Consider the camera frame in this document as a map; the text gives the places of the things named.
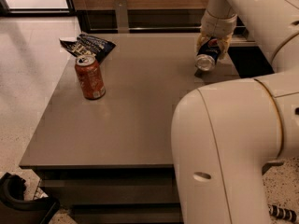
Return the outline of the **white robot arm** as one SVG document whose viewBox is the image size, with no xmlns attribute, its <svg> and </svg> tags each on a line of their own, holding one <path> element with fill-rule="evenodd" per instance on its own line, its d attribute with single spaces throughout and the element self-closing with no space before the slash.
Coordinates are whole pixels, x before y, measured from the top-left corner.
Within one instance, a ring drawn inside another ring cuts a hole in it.
<svg viewBox="0 0 299 224">
<path fill-rule="evenodd" d="M 271 224 L 262 169 L 299 143 L 299 0 L 209 0 L 201 33 L 241 20 L 271 75 L 207 85 L 175 110 L 171 145 L 184 224 Z"/>
</svg>

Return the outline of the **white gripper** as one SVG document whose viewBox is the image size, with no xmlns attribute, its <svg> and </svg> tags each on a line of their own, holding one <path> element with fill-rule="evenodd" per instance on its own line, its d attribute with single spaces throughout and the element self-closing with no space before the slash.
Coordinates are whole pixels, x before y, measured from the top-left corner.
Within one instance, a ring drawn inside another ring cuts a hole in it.
<svg viewBox="0 0 299 224">
<path fill-rule="evenodd" d="M 209 37 L 216 37 L 217 44 L 220 48 L 220 59 L 223 59 L 228 52 L 232 41 L 232 33 L 236 27 L 237 15 L 231 18 L 219 18 L 212 16 L 207 10 L 201 19 L 201 33 L 196 42 L 196 50 L 199 50 L 208 40 Z"/>
</svg>

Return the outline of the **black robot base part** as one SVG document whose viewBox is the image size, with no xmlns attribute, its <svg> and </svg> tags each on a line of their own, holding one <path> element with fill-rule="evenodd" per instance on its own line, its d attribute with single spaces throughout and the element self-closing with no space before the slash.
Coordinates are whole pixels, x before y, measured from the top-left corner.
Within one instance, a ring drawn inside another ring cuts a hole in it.
<svg viewBox="0 0 299 224">
<path fill-rule="evenodd" d="M 53 197 L 26 201 L 25 180 L 5 173 L 0 178 L 0 224 L 49 224 L 60 208 Z"/>
</svg>

